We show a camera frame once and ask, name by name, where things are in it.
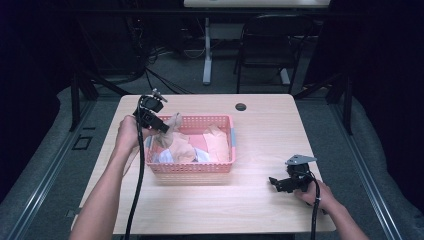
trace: cable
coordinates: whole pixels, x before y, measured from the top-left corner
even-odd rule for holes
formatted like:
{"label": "cable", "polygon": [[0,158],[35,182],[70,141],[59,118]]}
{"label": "cable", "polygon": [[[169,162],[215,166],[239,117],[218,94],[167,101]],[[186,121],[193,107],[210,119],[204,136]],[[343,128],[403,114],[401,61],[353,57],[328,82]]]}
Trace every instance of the cable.
{"label": "cable", "polygon": [[[197,25],[199,26],[200,31],[203,34],[203,37],[205,37],[205,31],[203,31],[203,28],[202,28],[202,25],[200,24],[199,19],[196,18],[196,21],[197,21]],[[201,53],[198,54],[197,56],[190,56],[189,54],[187,54],[187,52],[189,52],[189,51],[201,51]],[[205,51],[206,51],[206,47],[203,47],[202,49],[191,49],[191,50],[190,49],[189,50],[185,49],[183,52],[184,52],[184,55],[186,57],[191,58],[191,59],[195,59],[195,58],[198,58],[198,57],[202,56]]]}
{"label": "cable", "polygon": [[150,82],[149,73],[147,71],[146,71],[146,79],[147,79],[147,82],[149,83],[150,90],[153,91],[153,86],[152,86],[152,83]]}
{"label": "cable", "polygon": [[156,60],[158,60],[158,50],[156,48],[156,45],[153,47],[153,53],[150,53],[150,56],[148,58],[148,65],[155,64]]}
{"label": "cable", "polygon": [[[211,46],[211,49],[215,48],[216,46],[218,46],[222,42],[225,42],[225,40],[219,40],[217,43],[215,43],[213,46]],[[194,51],[202,51],[202,52],[199,53],[197,56],[190,56],[189,54],[187,54],[187,52],[194,52]],[[188,58],[196,59],[196,58],[202,56],[205,51],[206,51],[205,47],[203,49],[188,49],[188,50],[184,50],[184,55],[186,55],[186,57],[188,57]]]}
{"label": "cable", "polygon": [[137,103],[137,121],[136,121],[137,131],[138,131],[138,144],[140,146],[140,172],[138,174],[137,187],[135,190],[135,196],[131,206],[130,215],[128,216],[127,228],[125,231],[125,238],[124,238],[125,240],[128,240],[130,237],[132,220],[134,218],[135,209],[137,208],[137,202],[140,196],[141,184],[143,182],[143,177],[144,177],[145,159],[144,159],[143,131],[140,126],[140,121],[141,121],[140,110],[139,110],[140,104],[141,104],[141,98],[138,100],[138,103]]}
{"label": "cable", "polygon": [[314,208],[312,210],[312,220],[311,220],[311,240],[315,240],[318,206],[319,206],[319,202],[321,201],[321,189],[319,188],[318,181],[312,172],[310,172],[310,174],[305,172],[299,172],[299,171],[294,171],[294,172],[310,178],[315,183],[315,201],[314,201]]}
{"label": "cable", "polygon": [[115,85],[120,85],[124,83],[133,82],[139,78],[141,78],[144,74],[144,70],[140,72],[136,72],[134,74],[131,74],[131,76],[128,76],[126,79],[118,79],[118,80],[108,80],[110,83],[113,83]]}
{"label": "cable", "polygon": [[194,94],[193,92],[190,92],[187,89],[184,89],[183,87],[178,86],[177,84],[167,80],[166,78],[163,78],[161,76],[159,76],[159,74],[153,72],[152,70],[150,70],[149,68],[146,67],[146,73],[149,72],[151,73],[153,76],[155,76],[158,80],[160,80],[163,85],[165,85],[169,90],[171,90],[173,93],[175,94]]}

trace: wooden tabletop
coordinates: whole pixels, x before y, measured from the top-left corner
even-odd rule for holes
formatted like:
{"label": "wooden tabletop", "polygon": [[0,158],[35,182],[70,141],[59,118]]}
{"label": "wooden tabletop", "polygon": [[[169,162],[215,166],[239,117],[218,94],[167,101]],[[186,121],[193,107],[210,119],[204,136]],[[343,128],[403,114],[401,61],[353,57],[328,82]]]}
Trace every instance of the wooden tabletop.
{"label": "wooden tabletop", "polygon": [[326,8],[330,0],[184,0],[193,8]]}
{"label": "wooden tabletop", "polygon": [[[309,232],[312,208],[293,194],[278,193],[268,177],[288,178],[284,164],[295,154],[313,156],[291,95],[167,95],[157,115],[232,116],[236,161],[230,173],[155,175],[146,166],[132,234],[224,234]],[[134,112],[139,96],[124,96],[117,108],[81,201],[104,171],[119,122]],[[235,105],[243,103],[245,111]],[[125,175],[115,234],[124,234],[139,172],[136,158]],[[321,179],[315,162],[311,171]],[[333,231],[321,212],[317,231]]]}

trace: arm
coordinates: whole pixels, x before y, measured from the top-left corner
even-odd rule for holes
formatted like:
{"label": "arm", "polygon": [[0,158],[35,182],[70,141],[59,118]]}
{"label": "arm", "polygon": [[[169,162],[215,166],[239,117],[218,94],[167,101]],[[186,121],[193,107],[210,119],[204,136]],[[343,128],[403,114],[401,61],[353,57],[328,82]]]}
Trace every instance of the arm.
{"label": "arm", "polygon": [[[154,132],[143,129],[143,140]],[[115,147],[105,171],[88,196],[70,239],[111,239],[119,207],[125,163],[138,146],[135,118],[126,116],[120,123]]]}
{"label": "arm", "polygon": [[[324,209],[336,225],[342,240],[362,240],[368,239],[365,233],[355,223],[346,207],[339,203],[331,193],[330,188],[320,180],[317,180],[321,192],[321,201],[319,207]],[[295,196],[301,200],[313,205],[315,201],[315,183],[311,182],[307,192],[295,191]]]}

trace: plastic basket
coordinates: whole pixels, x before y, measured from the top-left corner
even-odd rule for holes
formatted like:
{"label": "plastic basket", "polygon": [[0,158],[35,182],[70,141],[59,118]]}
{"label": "plastic basket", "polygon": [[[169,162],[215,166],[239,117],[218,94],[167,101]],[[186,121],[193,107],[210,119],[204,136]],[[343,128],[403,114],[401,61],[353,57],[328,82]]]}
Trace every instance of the plastic basket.
{"label": "plastic basket", "polygon": [[[158,116],[166,121],[171,116]],[[228,173],[236,159],[234,127],[231,116],[228,115],[195,115],[183,116],[182,125],[179,131],[190,136],[190,144],[193,147],[206,150],[206,142],[203,138],[203,132],[211,124],[215,124],[221,131],[227,135],[228,149],[230,151],[228,161],[207,162],[207,163],[156,163],[153,158],[165,149],[161,148],[152,138],[146,141],[145,159],[153,173]]]}

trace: dark background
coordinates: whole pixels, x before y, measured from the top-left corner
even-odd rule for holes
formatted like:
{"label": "dark background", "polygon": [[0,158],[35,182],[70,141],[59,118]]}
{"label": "dark background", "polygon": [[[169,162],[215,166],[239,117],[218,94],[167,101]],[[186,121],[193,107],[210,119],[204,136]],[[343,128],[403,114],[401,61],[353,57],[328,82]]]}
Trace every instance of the dark background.
{"label": "dark background", "polygon": [[[95,8],[99,2],[55,4]],[[40,10],[42,4],[20,0],[3,1],[1,6],[1,199],[51,127],[60,107],[56,94],[70,85],[75,73],[73,59],[97,74],[143,71],[127,19],[81,18],[77,22],[59,16],[52,21]],[[101,4],[128,7],[112,0]],[[180,1],[174,4],[181,7]],[[389,173],[422,212],[423,9],[420,1],[333,0],[332,12],[374,17],[366,21],[327,20],[305,79],[305,84],[318,83],[338,72],[351,77],[354,96],[364,106],[382,142]],[[164,34],[187,25],[187,19],[177,20],[150,22],[150,34],[174,51],[181,51],[182,36]],[[158,31],[162,26],[168,29]]]}

